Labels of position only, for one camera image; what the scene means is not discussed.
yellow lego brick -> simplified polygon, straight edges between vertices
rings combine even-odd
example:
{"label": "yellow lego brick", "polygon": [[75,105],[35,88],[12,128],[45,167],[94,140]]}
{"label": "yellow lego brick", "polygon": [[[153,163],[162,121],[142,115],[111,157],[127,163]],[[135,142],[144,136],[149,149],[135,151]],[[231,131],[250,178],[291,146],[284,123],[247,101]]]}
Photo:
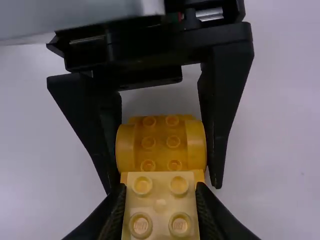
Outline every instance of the yellow lego brick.
{"label": "yellow lego brick", "polygon": [[199,240],[194,174],[129,172],[122,240]]}
{"label": "yellow lego brick", "polygon": [[120,173],[206,170],[204,126],[191,115],[136,116],[117,132]]}
{"label": "yellow lego brick", "polygon": [[[206,183],[205,182],[205,173],[203,170],[191,170],[194,175],[194,184],[195,188],[197,187],[198,182]],[[128,180],[128,172],[123,172],[121,173],[121,178],[120,178],[120,183],[127,185],[127,180]]]}

white background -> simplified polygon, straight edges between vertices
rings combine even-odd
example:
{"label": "white background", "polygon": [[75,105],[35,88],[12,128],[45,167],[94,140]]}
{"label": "white background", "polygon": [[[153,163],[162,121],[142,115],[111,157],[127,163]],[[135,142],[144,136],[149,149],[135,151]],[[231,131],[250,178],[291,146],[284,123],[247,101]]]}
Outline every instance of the white background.
{"label": "white background", "polygon": [[[223,188],[263,240],[320,238],[319,1],[246,0],[255,59],[233,124]],[[0,48],[0,239],[59,240],[105,198],[94,165],[46,88],[65,73],[44,45]],[[176,85],[121,93],[134,115],[200,117],[198,65]]]}

black plastic bracket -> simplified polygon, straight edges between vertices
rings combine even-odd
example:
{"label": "black plastic bracket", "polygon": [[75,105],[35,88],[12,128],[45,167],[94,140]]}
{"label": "black plastic bracket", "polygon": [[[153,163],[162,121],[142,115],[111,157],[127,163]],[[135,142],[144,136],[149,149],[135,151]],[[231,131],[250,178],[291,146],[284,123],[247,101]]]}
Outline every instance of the black plastic bracket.
{"label": "black plastic bracket", "polygon": [[120,182],[115,156],[122,100],[91,77],[71,73],[47,78],[47,88],[88,151],[107,194]]}
{"label": "black plastic bracket", "polygon": [[212,185],[223,183],[229,133],[254,59],[252,41],[214,46],[202,63],[198,95]]}

yellow lego cylinder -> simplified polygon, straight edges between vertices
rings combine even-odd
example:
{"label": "yellow lego cylinder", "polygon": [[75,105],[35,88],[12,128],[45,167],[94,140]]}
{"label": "yellow lego cylinder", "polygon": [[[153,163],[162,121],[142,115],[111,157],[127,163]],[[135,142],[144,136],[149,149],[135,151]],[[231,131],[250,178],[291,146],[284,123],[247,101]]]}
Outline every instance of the yellow lego cylinder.
{"label": "yellow lego cylinder", "polygon": [[120,173],[205,171],[204,126],[191,115],[133,117],[118,129],[115,154]]}

lego stud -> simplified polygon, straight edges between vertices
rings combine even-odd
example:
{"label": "lego stud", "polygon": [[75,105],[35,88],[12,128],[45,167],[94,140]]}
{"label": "lego stud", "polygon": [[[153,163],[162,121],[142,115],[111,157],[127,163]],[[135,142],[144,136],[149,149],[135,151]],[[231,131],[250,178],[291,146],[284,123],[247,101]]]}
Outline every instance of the lego stud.
{"label": "lego stud", "polygon": [[153,116],[146,116],[145,118],[143,118],[142,120],[142,125],[145,128],[153,128],[157,123],[157,120],[155,117]]}
{"label": "lego stud", "polygon": [[143,172],[154,172],[156,169],[156,163],[150,159],[146,159],[141,163],[140,169]]}
{"label": "lego stud", "polygon": [[144,197],[150,193],[153,188],[152,180],[147,176],[140,176],[134,180],[132,190],[140,197]]}
{"label": "lego stud", "polygon": [[169,115],[165,118],[165,123],[168,127],[176,127],[179,124],[179,117],[176,115]]}
{"label": "lego stud", "polygon": [[146,239],[152,233],[152,220],[150,216],[144,212],[137,212],[131,216],[129,221],[129,229],[136,239]]}
{"label": "lego stud", "polygon": [[141,146],[146,150],[151,150],[155,147],[156,140],[152,136],[146,136],[141,141]]}
{"label": "lego stud", "polygon": [[180,143],[181,143],[181,140],[176,135],[169,136],[166,139],[166,145],[171,149],[175,149],[175,148],[179,147]]}
{"label": "lego stud", "polygon": [[169,188],[176,197],[183,197],[188,192],[189,183],[184,177],[175,176],[172,178]]}
{"label": "lego stud", "polygon": [[169,220],[169,231],[177,238],[185,238],[191,232],[191,218],[184,212],[177,212],[173,214]]}
{"label": "lego stud", "polygon": [[165,199],[157,199],[154,202],[153,209],[157,213],[164,213],[167,209],[167,201]]}
{"label": "lego stud", "polygon": [[178,159],[172,159],[168,162],[167,168],[169,171],[180,171],[182,169],[182,163]]}

